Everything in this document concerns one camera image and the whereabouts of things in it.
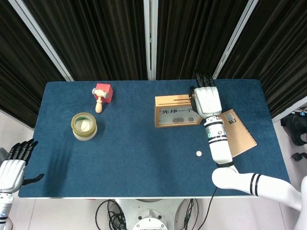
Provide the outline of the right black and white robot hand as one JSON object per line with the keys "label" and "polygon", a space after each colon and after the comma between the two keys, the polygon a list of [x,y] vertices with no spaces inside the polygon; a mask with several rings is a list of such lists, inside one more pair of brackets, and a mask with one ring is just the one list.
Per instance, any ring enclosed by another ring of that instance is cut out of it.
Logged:
{"label": "right black and white robot hand", "polygon": [[211,74],[194,70],[197,87],[190,86],[189,99],[192,110],[201,118],[218,116],[222,112],[220,96]]}

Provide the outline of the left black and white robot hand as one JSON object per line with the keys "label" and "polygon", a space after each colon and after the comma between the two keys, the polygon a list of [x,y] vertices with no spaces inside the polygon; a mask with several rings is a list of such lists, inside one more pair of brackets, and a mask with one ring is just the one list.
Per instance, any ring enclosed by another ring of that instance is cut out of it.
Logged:
{"label": "left black and white robot hand", "polygon": [[37,144],[37,141],[31,139],[16,143],[10,149],[7,158],[0,165],[0,191],[2,193],[15,193],[21,186],[36,183],[45,176],[41,173],[35,178],[24,178],[25,169]]}

